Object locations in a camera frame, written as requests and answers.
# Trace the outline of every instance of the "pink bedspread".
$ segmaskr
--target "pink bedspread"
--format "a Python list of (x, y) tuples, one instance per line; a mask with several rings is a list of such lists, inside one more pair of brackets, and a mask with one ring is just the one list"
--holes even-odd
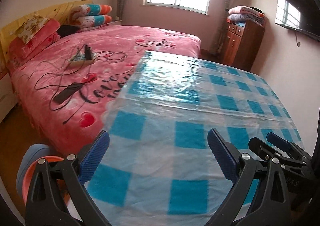
[[(84, 44), (96, 53), (94, 63), (66, 68), (76, 47)], [(33, 124), (55, 148), (64, 155), (78, 153), (102, 129), (111, 101), (145, 50), (197, 58), (200, 39), (156, 28), (106, 26), (60, 39), (12, 71), (12, 82)], [(52, 100), (74, 82), (83, 87), (60, 105)]]

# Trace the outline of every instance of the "wall-mounted tv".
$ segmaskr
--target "wall-mounted tv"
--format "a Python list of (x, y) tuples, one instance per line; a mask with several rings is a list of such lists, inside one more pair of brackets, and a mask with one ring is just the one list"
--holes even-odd
[(320, 9), (314, 0), (278, 0), (276, 24), (320, 41)]

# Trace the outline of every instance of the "window frame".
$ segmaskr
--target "window frame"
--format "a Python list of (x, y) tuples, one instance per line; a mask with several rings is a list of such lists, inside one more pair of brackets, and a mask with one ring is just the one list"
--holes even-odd
[(152, 3), (152, 2), (147, 2), (147, 0), (143, 0), (143, 5), (145, 5), (145, 6), (165, 6), (165, 7), (171, 7), (171, 8), (177, 8), (177, 9), (193, 11), (193, 12), (200, 13), (200, 14), (205, 14), (205, 15), (208, 15), (209, 4), (210, 4), (210, 0), (207, 1), (206, 10), (202, 11), (202, 10), (199, 10), (199, 9), (196, 9), (196, 8), (186, 7), (186, 6), (179, 6), (179, 5), (176, 5), (176, 4), (172, 5), (172, 4), (164, 4), (164, 3)]

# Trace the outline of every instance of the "blue checkered sheet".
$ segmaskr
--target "blue checkered sheet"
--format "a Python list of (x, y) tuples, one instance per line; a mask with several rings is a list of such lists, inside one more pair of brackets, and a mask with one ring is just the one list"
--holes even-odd
[(111, 104), (110, 147), (86, 187), (114, 226), (207, 223), (232, 187), (208, 147), (211, 128), (255, 158), (249, 139), (269, 132), (303, 147), (261, 77), (200, 59), (146, 52)]

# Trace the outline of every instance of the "wooden headboard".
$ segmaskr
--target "wooden headboard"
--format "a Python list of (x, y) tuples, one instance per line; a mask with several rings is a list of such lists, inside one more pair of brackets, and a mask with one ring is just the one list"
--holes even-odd
[(61, 24), (66, 24), (70, 9), (74, 6), (83, 4), (92, 4), (92, 0), (80, 0), (55, 6), (49, 6), (47, 8), (27, 14), (3, 27), (0, 30), (0, 64), (1, 62), (2, 64), (8, 62), (9, 56), (7, 54), (7, 51), (11, 41), (16, 38), (15, 31), (28, 19), (32, 18), (35, 14), (38, 14), (44, 17), (54, 18)]

